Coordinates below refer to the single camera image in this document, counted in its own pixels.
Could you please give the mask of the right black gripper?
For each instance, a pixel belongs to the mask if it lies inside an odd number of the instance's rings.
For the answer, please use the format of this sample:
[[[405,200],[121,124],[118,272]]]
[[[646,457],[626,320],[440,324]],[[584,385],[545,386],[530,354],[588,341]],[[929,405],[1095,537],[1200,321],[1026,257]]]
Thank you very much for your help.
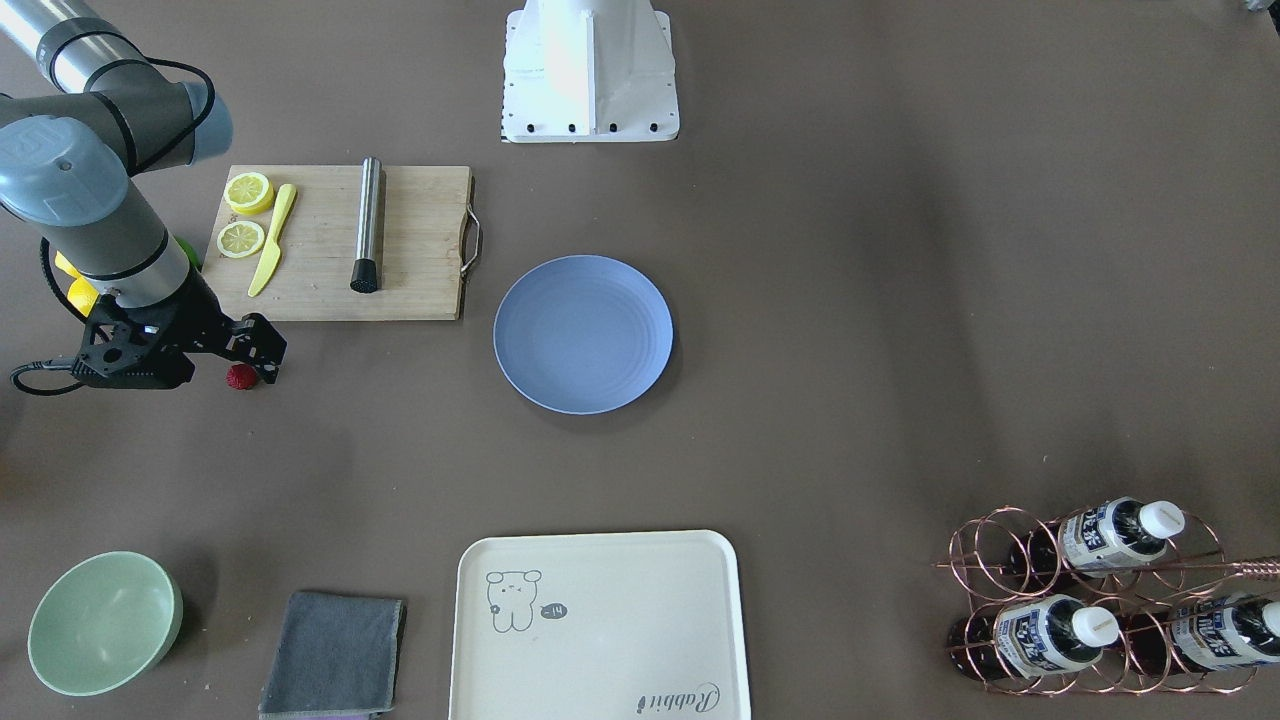
[[[123,307],[105,293],[92,306],[70,375],[102,389],[174,389],[191,380],[191,354],[216,354],[253,369],[274,384],[287,342],[260,313],[241,319],[221,311],[197,270],[163,301]]]

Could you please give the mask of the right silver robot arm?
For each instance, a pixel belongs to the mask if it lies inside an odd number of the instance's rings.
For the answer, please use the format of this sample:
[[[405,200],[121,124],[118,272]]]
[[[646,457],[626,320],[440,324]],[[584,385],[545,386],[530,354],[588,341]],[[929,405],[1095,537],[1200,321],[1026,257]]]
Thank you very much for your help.
[[[78,351],[20,365],[12,383],[35,395],[24,374],[63,372],[73,389],[174,389],[192,378],[192,354],[275,382],[285,340],[257,313],[223,313],[134,184],[229,149],[233,126],[210,78],[168,79],[163,60],[82,1],[5,1],[1,20],[56,90],[3,97],[3,210],[40,233],[44,265],[61,252],[97,295],[77,314]]]

